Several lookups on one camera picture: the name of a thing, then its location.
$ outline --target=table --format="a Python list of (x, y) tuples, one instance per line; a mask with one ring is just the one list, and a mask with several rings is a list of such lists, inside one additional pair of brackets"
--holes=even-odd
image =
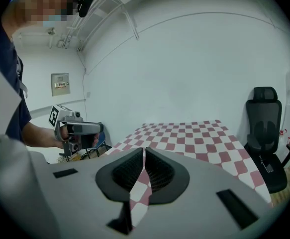
[[(258, 168), (238, 139), (219, 120), (143, 124), (106, 154), (111, 155), (139, 147), (169, 150), (217, 165), (254, 189), (268, 204), (271, 204), (270, 193)], [(146, 214), (151, 194), (149, 177), (143, 167), (130, 192), (133, 226), (137, 226)]]

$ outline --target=black office chair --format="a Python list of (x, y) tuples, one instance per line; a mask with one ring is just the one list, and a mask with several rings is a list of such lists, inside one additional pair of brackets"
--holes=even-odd
[(250, 134), (245, 148), (259, 169), (270, 193), (286, 188), (288, 181), (284, 166), (274, 154), (278, 149), (282, 104), (272, 87), (254, 88), (252, 100), (246, 102)]

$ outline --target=navy shirt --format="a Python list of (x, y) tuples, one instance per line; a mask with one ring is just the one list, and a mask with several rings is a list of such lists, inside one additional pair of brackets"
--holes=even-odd
[(21, 103), (13, 114), (6, 134), (10, 138), (23, 141), (21, 133), (24, 126), (31, 120), (31, 115), (24, 100), (23, 90), (20, 89), (23, 63), (19, 59), (19, 65), (17, 58), (14, 44), (10, 41), (0, 23), (0, 72), (21, 97)]

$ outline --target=chair headrest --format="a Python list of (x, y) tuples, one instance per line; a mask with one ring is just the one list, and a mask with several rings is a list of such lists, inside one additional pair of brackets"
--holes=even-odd
[(253, 101), (258, 103), (272, 103), (278, 100), (278, 94), (272, 87), (254, 88)]

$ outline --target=person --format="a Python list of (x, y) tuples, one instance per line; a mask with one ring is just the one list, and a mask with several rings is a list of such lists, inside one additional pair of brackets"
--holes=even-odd
[[(32, 124), (30, 112), (26, 106), (22, 83), (23, 62), (18, 57), (13, 44), (12, 35), (20, 28), (35, 25), (48, 20), (50, 15), (69, 15), (78, 0), (13, 0), (0, 19), (0, 71), (20, 95), (21, 102), (12, 116), (6, 134), (22, 141), (31, 147), (58, 147), (53, 129), (42, 128)], [(66, 127), (61, 128), (62, 139), (69, 137)], [(98, 134), (94, 136), (93, 146), (98, 142)]]

